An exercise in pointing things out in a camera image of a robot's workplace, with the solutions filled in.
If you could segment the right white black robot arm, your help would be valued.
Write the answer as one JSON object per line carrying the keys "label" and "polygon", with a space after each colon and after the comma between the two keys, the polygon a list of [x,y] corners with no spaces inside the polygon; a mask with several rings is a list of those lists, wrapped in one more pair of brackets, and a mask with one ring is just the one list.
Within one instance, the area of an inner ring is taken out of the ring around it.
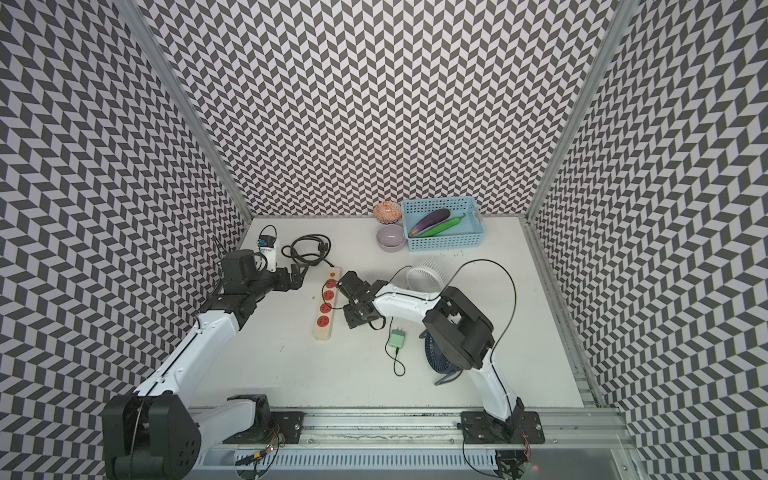
{"label": "right white black robot arm", "polygon": [[439,293],[425,293],[383,280],[370,284],[354,271],[341,277],[337,289],[347,299],[343,312],[349,327],[384,317],[421,324],[447,360],[469,372],[486,414],[512,424],[524,411],[495,365],[492,322],[461,290],[447,287]]}

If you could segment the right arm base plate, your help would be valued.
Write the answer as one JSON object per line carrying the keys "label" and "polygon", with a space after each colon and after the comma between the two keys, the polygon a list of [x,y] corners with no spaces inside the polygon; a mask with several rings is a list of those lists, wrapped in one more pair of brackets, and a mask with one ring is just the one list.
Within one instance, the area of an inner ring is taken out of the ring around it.
{"label": "right arm base plate", "polygon": [[502,421],[485,411],[463,411],[458,428],[464,442],[471,445],[540,445],[545,435],[540,417],[535,411],[523,411]]}

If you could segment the cream power strip red sockets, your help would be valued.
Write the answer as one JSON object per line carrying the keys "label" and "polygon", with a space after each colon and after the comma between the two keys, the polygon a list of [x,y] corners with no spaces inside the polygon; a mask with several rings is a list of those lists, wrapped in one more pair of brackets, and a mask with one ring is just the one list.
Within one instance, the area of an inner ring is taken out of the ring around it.
{"label": "cream power strip red sockets", "polygon": [[312,336],[317,341],[326,341],[331,337],[334,313],[337,311],[337,284],[341,279],[341,276],[342,270],[340,268],[331,267],[327,270],[325,278],[321,284],[319,304],[312,330]]}

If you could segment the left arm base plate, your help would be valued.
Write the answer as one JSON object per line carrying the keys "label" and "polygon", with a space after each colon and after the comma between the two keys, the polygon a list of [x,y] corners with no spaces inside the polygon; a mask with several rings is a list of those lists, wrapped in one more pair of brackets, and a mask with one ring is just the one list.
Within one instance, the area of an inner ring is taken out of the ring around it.
{"label": "left arm base plate", "polygon": [[281,446],[298,444],[301,439],[305,413],[303,411],[272,411],[269,423],[259,423],[242,432],[235,433],[224,444],[266,444],[277,435]]}

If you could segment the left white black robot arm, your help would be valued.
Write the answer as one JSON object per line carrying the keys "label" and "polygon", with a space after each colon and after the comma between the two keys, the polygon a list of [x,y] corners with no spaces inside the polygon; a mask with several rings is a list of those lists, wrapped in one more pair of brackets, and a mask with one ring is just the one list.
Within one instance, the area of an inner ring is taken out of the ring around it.
{"label": "left white black robot arm", "polygon": [[300,289],[306,270],[230,266],[223,273],[179,346],[148,379],[102,410],[108,478],[182,479],[211,447],[248,431],[267,437],[274,428],[263,394],[235,395],[201,414],[192,414],[189,404],[257,304],[270,292]]}

